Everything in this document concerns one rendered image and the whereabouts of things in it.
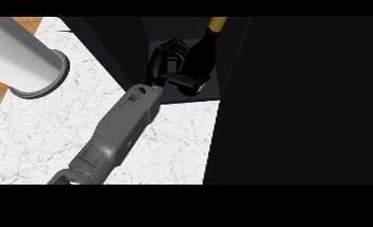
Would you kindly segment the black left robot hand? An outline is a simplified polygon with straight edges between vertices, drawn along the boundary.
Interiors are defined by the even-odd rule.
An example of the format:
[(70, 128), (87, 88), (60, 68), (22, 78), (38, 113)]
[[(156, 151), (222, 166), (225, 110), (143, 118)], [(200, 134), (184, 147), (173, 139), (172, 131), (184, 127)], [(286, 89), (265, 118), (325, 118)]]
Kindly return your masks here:
[(187, 44), (178, 38), (172, 38), (154, 48), (145, 72), (148, 86), (163, 87), (166, 83), (171, 83), (184, 90), (199, 92), (210, 76), (194, 77), (182, 73), (187, 54)]

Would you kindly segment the black wine bottle gold neck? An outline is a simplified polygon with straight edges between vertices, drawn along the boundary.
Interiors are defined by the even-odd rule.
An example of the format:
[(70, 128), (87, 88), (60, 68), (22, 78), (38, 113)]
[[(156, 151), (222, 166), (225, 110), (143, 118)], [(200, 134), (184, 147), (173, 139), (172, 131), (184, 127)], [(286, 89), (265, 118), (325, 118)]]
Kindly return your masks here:
[(187, 52), (181, 73), (193, 78), (204, 78), (215, 65), (215, 44), (225, 24), (225, 17), (212, 17), (200, 41)]

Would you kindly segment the dark cabinet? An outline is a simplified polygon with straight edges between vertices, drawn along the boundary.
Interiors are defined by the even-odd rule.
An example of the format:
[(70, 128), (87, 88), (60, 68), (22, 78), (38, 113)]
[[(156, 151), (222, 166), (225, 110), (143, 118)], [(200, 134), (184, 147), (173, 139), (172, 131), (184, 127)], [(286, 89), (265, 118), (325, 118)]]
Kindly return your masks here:
[[(200, 40), (209, 17), (61, 17), (78, 40), (123, 90), (145, 80), (147, 62), (156, 47), (171, 38), (187, 46)], [(216, 62), (200, 93), (184, 96), (168, 84), (163, 104), (216, 101), (240, 53), (250, 17), (228, 17), (216, 39)]]

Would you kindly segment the dark grey cabinet door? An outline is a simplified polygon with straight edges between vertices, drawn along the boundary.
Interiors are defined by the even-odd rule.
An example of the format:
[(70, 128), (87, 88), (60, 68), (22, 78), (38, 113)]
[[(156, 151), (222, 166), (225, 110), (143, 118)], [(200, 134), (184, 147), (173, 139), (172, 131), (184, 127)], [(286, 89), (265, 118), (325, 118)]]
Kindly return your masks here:
[(255, 18), (207, 184), (373, 184), (373, 18)]

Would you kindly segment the pale grey cylinder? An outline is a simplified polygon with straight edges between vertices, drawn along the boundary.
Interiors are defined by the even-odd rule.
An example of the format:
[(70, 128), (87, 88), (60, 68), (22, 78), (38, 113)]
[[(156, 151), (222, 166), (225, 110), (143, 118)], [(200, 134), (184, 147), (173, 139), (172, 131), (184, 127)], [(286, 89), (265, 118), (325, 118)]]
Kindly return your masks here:
[(44, 97), (69, 71), (64, 54), (48, 49), (11, 17), (0, 17), (0, 82), (22, 99)]

